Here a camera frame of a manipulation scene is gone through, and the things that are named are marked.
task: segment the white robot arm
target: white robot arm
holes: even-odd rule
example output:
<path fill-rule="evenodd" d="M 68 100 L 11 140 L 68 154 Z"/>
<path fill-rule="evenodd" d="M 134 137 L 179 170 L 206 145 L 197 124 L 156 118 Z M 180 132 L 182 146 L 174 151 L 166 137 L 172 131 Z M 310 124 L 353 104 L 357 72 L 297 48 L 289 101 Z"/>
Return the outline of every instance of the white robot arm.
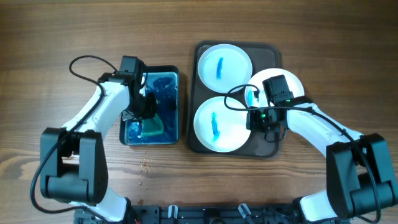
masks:
<path fill-rule="evenodd" d="M 86 121 L 70 134 L 60 149 L 52 153 L 44 164 L 40 189 L 44 197 L 85 208 L 107 222 L 136 224 L 136 215 L 130 201 L 108 187 L 108 169 L 102 140 L 122 111 L 127 111 L 131 119 L 150 118 L 155 112 L 153 110 L 155 107 L 146 105 L 155 102 L 148 101 L 148 98 L 139 94 L 144 64 L 135 57 L 123 57 L 121 67 L 124 67 L 123 63 L 129 65 L 128 69 L 121 69 L 123 72 L 118 73 L 105 73 L 99 79 L 100 85 L 105 90 L 105 96 Z M 279 99 L 289 96 L 286 95 L 287 92 L 289 90 L 283 91 Z M 101 89 L 97 88 L 90 101 L 62 128 L 48 128 L 43 132 L 40 142 L 41 158 L 48 154 L 54 144 L 59 144 L 58 140 L 81 121 L 98 101 L 100 94 Z M 384 208 L 398 203 L 398 187 L 391 158 L 385 141 L 379 135 L 364 137 L 361 133 L 352 131 L 331 119 L 321 112 L 316 104 L 308 101 L 298 103 L 301 99 L 298 101 L 288 99 L 287 105 L 285 105 L 287 100 L 282 102 L 270 99 L 275 108 L 285 106 L 285 109 L 263 108 L 262 113 L 267 115 L 265 118 L 267 121 L 262 120 L 261 124 L 258 122 L 264 117 L 258 116 L 261 108 L 249 112 L 248 123 L 251 125 L 248 128 L 267 130 L 276 125 L 283 125 L 285 129 L 289 128 L 303 136 L 326 157 L 327 190 L 298 200 L 297 210 L 302 214 L 298 222 L 311 223 L 337 217 L 346 219 L 375 211 L 378 206 Z M 288 106 L 311 108 L 311 110 L 286 109 Z M 314 113 L 322 115 L 323 118 L 315 116 Z M 346 135 L 337 130 L 336 126 L 345 130 Z M 358 142 L 361 148 L 367 149 L 364 155 L 367 156 L 375 173 L 379 202 L 374 200 L 372 193 L 374 187 L 369 183 L 369 179 L 363 175 L 358 176 L 355 171 L 355 165 L 361 163 L 361 160 L 351 148 L 350 144 L 353 141 Z M 80 152 L 80 164 L 76 166 L 62 164 L 61 157 L 69 156 L 72 152 Z"/>

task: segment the dark serving tray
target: dark serving tray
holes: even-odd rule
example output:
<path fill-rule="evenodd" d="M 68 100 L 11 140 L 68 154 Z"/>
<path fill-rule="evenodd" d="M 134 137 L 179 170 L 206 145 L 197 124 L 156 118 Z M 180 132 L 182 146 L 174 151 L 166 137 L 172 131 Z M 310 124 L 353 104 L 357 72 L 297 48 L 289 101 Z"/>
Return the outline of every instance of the dark serving tray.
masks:
<path fill-rule="evenodd" d="M 225 94 L 217 93 L 208 89 L 200 80 L 197 69 L 197 63 L 200 56 L 211 46 L 217 44 L 232 44 L 244 50 L 249 55 L 253 65 L 252 76 L 261 70 L 267 68 L 281 68 L 282 66 L 279 51 L 276 49 L 276 47 L 270 44 L 222 40 L 204 40 L 199 42 L 195 48 L 195 55 L 193 57 L 191 94 L 188 106 L 187 143 L 189 148 L 194 152 L 219 154 L 225 156 L 253 157 L 259 159 L 268 159 L 276 156 L 280 149 L 280 142 L 266 142 L 264 140 L 264 133 L 260 132 L 252 131 L 246 143 L 244 143 L 239 149 L 232 152 L 212 151 L 200 143 L 196 137 L 195 131 L 193 130 L 193 118 L 195 117 L 195 113 L 197 112 L 199 106 L 210 98 L 216 96 L 225 96 Z M 233 93 L 231 96 L 240 101 L 243 105 L 246 104 L 244 101 L 244 88 L 236 93 Z M 268 141 L 273 141 L 278 138 L 279 135 L 276 133 L 272 133 L 267 136 Z"/>

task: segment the paper plate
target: paper plate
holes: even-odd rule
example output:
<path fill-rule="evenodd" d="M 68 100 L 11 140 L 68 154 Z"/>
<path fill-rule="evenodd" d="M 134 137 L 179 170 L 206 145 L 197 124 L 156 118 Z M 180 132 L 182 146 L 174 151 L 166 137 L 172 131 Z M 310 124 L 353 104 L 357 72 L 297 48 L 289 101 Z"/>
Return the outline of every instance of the paper plate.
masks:
<path fill-rule="evenodd" d="M 227 99 L 233 108 L 244 108 L 233 98 Z M 241 147 L 249 138 L 246 129 L 246 111 L 233 111 L 224 105 L 224 97 L 210 98 L 200 105 L 193 119 L 193 129 L 199 141 L 216 152 L 231 152 Z"/>
<path fill-rule="evenodd" d="M 253 95 L 253 91 L 255 91 L 256 88 L 250 86 L 246 87 L 244 91 L 244 99 L 246 101 L 246 105 L 255 107 L 268 106 L 267 96 L 264 91 L 262 81 L 278 75 L 285 75 L 287 85 L 289 86 L 290 91 L 293 92 L 294 97 L 304 95 L 304 87 L 301 84 L 300 80 L 295 75 L 293 75 L 293 73 L 280 68 L 269 68 L 255 74 L 248 82 L 248 84 L 257 86 L 258 89 L 260 89 L 260 94 L 259 100 L 257 101 L 257 98 L 255 98 Z"/>
<path fill-rule="evenodd" d="M 238 85 L 246 84 L 251 78 L 252 70 L 247 53 L 231 44 L 210 47 L 198 62 L 200 80 L 207 88 L 218 93 L 227 93 Z"/>

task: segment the blue container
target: blue container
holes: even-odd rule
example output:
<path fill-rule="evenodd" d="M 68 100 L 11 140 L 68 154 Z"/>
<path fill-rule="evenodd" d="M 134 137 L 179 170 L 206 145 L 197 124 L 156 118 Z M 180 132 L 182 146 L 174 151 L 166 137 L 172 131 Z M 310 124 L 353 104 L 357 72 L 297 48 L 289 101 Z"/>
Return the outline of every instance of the blue container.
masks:
<path fill-rule="evenodd" d="M 163 122 L 164 132 L 155 136 L 143 136 L 142 122 L 121 119 L 120 142 L 130 146 L 175 144 L 180 137 L 178 68 L 175 66 L 148 66 L 146 72 L 146 85 L 140 93 L 143 95 L 154 93 L 157 100 L 157 114 Z"/>

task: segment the wood grain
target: wood grain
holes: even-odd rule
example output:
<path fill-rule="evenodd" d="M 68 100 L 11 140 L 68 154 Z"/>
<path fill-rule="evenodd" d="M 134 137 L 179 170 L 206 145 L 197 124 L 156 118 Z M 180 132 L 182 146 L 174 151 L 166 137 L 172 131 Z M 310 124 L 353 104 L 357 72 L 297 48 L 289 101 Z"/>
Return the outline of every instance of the wood grain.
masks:
<path fill-rule="evenodd" d="M 118 66 L 136 55 L 177 66 L 183 119 L 193 49 L 205 39 L 274 44 L 324 112 L 387 139 L 398 173 L 397 1 L 0 2 L 1 223 L 72 222 L 72 213 L 34 210 L 28 191 L 41 132 L 76 115 L 95 89 L 68 73 L 73 58 L 93 54 Z M 76 69 L 94 79 L 109 71 L 94 60 Z M 195 154 L 180 125 L 176 145 L 126 147 L 115 123 L 104 142 L 110 186 L 146 205 L 290 202 L 325 188 L 325 159 L 294 133 L 277 158 L 261 161 Z M 64 206 L 38 195 L 48 208 Z M 381 223 L 398 220 L 396 207 L 382 214 Z"/>

